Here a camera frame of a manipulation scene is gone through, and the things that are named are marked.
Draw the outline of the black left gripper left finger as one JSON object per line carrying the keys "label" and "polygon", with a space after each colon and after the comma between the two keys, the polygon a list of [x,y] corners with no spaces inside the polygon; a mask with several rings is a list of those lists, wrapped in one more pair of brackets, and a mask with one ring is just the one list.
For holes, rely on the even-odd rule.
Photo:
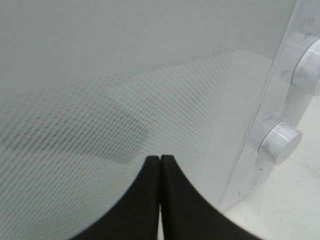
{"label": "black left gripper left finger", "polygon": [[160,158],[148,156],[120,200],[73,240],[156,240],[160,208]]}

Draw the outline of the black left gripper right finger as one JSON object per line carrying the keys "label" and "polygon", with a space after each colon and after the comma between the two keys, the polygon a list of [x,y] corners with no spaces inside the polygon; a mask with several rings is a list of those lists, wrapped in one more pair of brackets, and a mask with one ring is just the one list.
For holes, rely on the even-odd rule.
{"label": "black left gripper right finger", "polygon": [[253,235],[210,205],[172,155],[160,159],[160,209],[166,240],[251,240]]}

